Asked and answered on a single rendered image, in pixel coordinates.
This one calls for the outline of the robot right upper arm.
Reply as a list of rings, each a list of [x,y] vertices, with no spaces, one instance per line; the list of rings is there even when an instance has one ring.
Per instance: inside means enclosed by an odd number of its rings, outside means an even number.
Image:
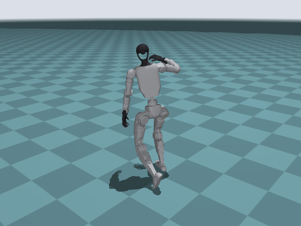
[[[163,72],[173,72],[175,74],[179,73],[181,68],[177,68],[175,66],[169,65],[169,64],[165,64],[163,62],[157,63],[156,64],[158,66],[158,70],[160,73]]]

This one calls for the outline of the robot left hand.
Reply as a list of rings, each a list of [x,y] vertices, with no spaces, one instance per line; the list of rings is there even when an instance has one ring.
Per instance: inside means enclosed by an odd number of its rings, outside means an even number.
[[[126,119],[128,119],[127,118],[127,114],[126,114],[127,112],[126,112],[126,110],[123,110],[123,116],[122,116],[122,125],[124,126],[124,127],[127,127],[129,124],[127,123],[127,121],[126,121]],[[128,119],[129,120],[129,119]],[[128,125],[126,125],[126,124],[128,124]]]

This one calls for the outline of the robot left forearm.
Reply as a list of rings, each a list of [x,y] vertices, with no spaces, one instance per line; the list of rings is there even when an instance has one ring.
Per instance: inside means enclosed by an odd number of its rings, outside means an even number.
[[[130,97],[129,96],[126,96],[126,89],[124,90],[124,98],[123,98],[123,109],[122,109],[122,112],[123,110],[126,110],[126,112],[128,113],[129,111],[129,102],[130,102]],[[126,114],[127,114],[126,113]]]

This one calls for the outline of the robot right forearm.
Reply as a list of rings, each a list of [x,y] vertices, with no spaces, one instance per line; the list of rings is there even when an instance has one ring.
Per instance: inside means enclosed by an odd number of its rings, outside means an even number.
[[[180,66],[177,63],[175,63],[172,59],[165,58],[164,60],[167,61],[167,64],[180,68]]]

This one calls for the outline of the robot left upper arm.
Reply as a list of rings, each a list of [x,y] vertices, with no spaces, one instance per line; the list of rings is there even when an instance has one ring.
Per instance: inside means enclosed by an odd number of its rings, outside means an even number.
[[[127,78],[126,78],[126,96],[132,96],[133,94],[133,90],[132,90],[132,86],[133,86],[133,78],[135,77],[135,68],[134,69],[130,69],[127,71]]]

